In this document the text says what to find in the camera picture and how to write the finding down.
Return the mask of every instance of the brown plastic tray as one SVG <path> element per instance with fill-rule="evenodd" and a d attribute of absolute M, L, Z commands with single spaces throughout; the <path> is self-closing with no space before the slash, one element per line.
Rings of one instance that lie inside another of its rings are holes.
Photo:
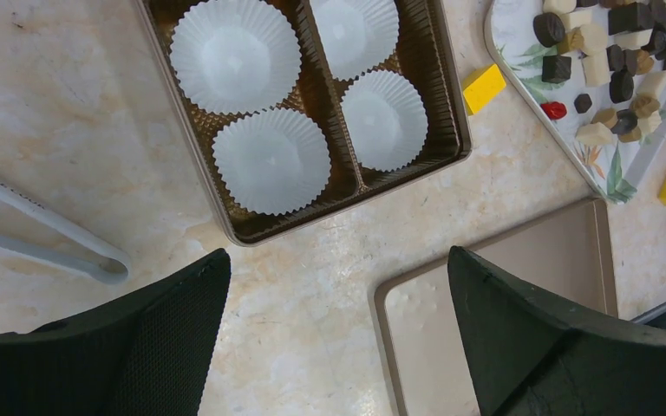
<path fill-rule="evenodd" d="M 574 302 L 618 316 L 606 203 L 585 199 L 470 247 Z M 447 258 L 388 279 L 369 299 L 395 414 L 478 415 Z"/>
<path fill-rule="evenodd" d="M 234 243 L 261 244 L 468 157 L 471 134 L 441 0 L 394 0 L 400 17 L 399 41 L 394 54 L 375 68 L 407 77 L 420 93 L 428 115 L 428 136 L 422 152 L 410 165 L 394 172 L 365 169 L 356 161 L 340 105 L 352 82 L 336 81 L 330 74 L 309 0 L 266 1 L 291 22 L 303 56 L 297 85 L 277 107 L 296 109 L 320 126 L 332 165 L 329 183 L 318 199 L 302 210 L 279 216 L 250 212 L 238 205 L 215 166 L 212 143 L 216 134 L 245 114 L 209 114 L 199 109 L 182 94 L 171 69 L 169 52 L 174 27 L 190 7 L 200 2 L 136 0 L 204 187 L 220 214 L 226 235 Z"/>

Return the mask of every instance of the marble countertop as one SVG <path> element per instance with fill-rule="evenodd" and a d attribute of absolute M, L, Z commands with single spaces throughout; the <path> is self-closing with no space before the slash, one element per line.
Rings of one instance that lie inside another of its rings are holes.
<path fill-rule="evenodd" d="M 491 62 L 488 2 L 445 0 L 461 75 Z M 382 279 L 589 194 L 510 86 L 471 118 L 464 164 L 254 249 L 215 223 L 131 0 L 0 0 L 0 178 L 125 250 L 108 287 L 0 254 L 0 333 L 161 279 L 219 247 L 233 279 L 201 415 L 388 415 L 369 310 Z M 666 145 L 610 208 L 620 315 L 666 301 Z M 0 232 L 69 241 L 0 203 Z"/>

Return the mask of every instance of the floral serving tray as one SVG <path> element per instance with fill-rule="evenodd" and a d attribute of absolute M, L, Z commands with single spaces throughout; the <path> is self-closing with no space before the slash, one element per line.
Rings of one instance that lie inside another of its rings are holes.
<path fill-rule="evenodd" d="M 660 97 L 662 125 L 650 136 L 635 143 L 615 143 L 604 146 L 586 146 L 576 140 L 579 127 L 588 124 L 601 109 L 628 108 L 631 101 L 613 104 L 609 85 L 598 88 L 585 86 L 582 55 L 573 51 L 572 77 L 561 84 L 542 82 L 542 58 L 556 55 L 557 48 L 545 48 L 532 30 L 532 19 L 542 13 L 542 0 L 494 0 L 486 17 L 486 45 L 492 58 L 509 78 L 532 110 L 545 124 L 565 153 L 571 158 L 588 183 L 604 198 L 616 204 L 624 204 L 634 197 L 637 187 L 650 167 L 650 163 L 666 140 L 666 88 Z M 593 22 L 607 26 L 608 10 L 600 6 L 591 8 Z M 656 62 L 653 71 L 663 69 Z M 639 87 L 644 76 L 634 78 Z M 573 102 L 579 94 L 591 96 L 593 106 L 586 114 L 578 114 Z M 547 118 L 540 104 L 559 101 L 568 108 L 562 120 Z"/>

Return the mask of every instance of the white chocolate piece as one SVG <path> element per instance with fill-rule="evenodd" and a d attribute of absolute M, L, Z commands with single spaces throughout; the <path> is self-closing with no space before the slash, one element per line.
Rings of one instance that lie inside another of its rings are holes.
<path fill-rule="evenodd" d="M 593 11 L 588 9 L 572 11 L 571 13 L 560 15 L 560 20 L 563 21 L 565 31 L 569 32 L 590 23 L 593 20 Z"/>
<path fill-rule="evenodd" d="M 610 145 L 614 142 L 614 133 L 602 123 L 589 124 L 578 129 L 576 140 L 587 146 Z"/>
<path fill-rule="evenodd" d="M 556 15 L 564 15 L 576 9 L 576 0 L 545 0 L 542 5 L 542 11 L 547 13 L 551 11 Z"/>
<path fill-rule="evenodd" d="M 642 85 L 637 89 L 637 95 L 647 95 L 660 100 L 666 86 L 666 71 L 650 72 L 644 77 Z"/>
<path fill-rule="evenodd" d="M 659 111 L 655 111 L 650 114 L 650 117 L 639 119 L 637 127 L 639 127 L 639 131 L 642 132 L 642 136 L 649 136 L 650 134 L 653 134 L 662 123 L 663 117 L 660 116 Z"/>
<path fill-rule="evenodd" d="M 609 58 L 606 57 L 606 54 L 586 56 L 582 63 L 584 64 L 586 87 L 601 87 L 611 81 Z"/>
<path fill-rule="evenodd" d="M 640 49 L 642 46 L 650 43 L 652 29 L 641 32 L 625 33 L 614 37 L 614 42 L 624 49 Z"/>
<path fill-rule="evenodd" d="M 609 46 L 609 34 L 606 33 L 606 29 L 603 26 L 595 23 L 584 24 L 578 29 L 578 33 L 581 34 L 584 40 L 581 50 L 585 54 L 588 56 L 606 55 L 606 47 Z"/>

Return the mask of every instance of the empty candy cup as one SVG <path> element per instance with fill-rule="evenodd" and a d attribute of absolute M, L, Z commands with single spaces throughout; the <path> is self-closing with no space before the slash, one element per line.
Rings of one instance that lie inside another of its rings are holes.
<path fill-rule="evenodd" d="M 259 0 L 211 0 L 175 28 L 170 62 L 185 96 L 209 113 L 250 113 L 290 94 L 300 74 L 295 31 Z"/>
<path fill-rule="evenodd" d="M 363 167 L 394 171 L 414 160 L 428 136 L 422 98 L 404 77 L 389 71 L 362 76 L 343 97 L 343 116 Z"/>
<path fill-rule="evenodd" d="M 311 0 L 333 76 L 356 78 L 395 51 L 399 16 L 394 0 Z"/>
<path fill-rule="evenodd" d="M 295 110 L 246 116 L 224 128 L 212 148 L 228 191 L 249 211 L 299 210 L 328 184 L 330 155 L 323 132 Z"/>

